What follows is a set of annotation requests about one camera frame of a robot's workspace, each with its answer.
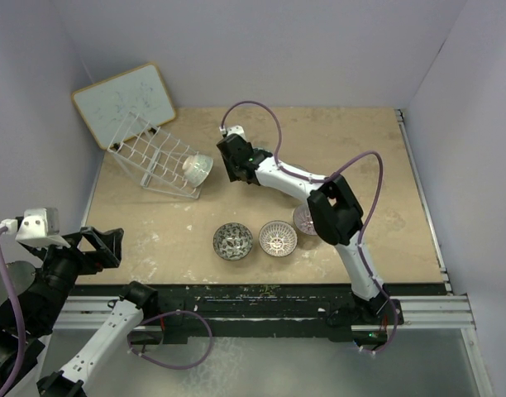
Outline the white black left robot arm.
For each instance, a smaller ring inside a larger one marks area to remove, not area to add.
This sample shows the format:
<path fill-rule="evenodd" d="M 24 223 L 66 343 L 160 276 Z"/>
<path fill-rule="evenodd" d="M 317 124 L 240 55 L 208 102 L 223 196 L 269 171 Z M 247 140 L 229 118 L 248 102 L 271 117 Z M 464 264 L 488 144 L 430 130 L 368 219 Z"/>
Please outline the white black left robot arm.
<path fill-rule="evenodd" d="M 81 275 L 120 265 L 124 231 L 26 226 L 0 224 L 0 396 L 88 396 L 131 331 L 157 318 L 157 292 L 132 281 L 118 297 L 73 296 Z"/>

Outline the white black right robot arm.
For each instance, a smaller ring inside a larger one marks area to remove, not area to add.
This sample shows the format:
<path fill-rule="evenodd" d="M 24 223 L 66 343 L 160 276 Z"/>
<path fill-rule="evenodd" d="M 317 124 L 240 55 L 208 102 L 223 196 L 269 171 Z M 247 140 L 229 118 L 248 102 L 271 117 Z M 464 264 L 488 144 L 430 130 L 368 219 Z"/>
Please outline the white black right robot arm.
<path fill-rule="evenodd" d="M 242 133 L 224 132 L 217 148 L 231 182 L 275 189 L 308 206 L 315 232 L 335 247 L 349 275 L 357 317 L 364 323 L 382 318 L 389 294 L 364 243 L 364 210 L 346 179 L 302 174 L 253 147 Z"/>

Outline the teal triangle pattern bowl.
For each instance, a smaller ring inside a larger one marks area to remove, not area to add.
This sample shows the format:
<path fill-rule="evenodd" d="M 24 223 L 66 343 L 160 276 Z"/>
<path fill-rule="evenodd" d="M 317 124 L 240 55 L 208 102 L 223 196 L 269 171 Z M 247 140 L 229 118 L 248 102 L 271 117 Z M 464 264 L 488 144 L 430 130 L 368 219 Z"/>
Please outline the teal triangle pattern bowl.
<path fill-rule="evenodd" d="M 184 178 L 193 186 L 198 187 L 209 176 L 213 167 L 213 158 L 208 155 L 190 155 L 182 164 Z"/>

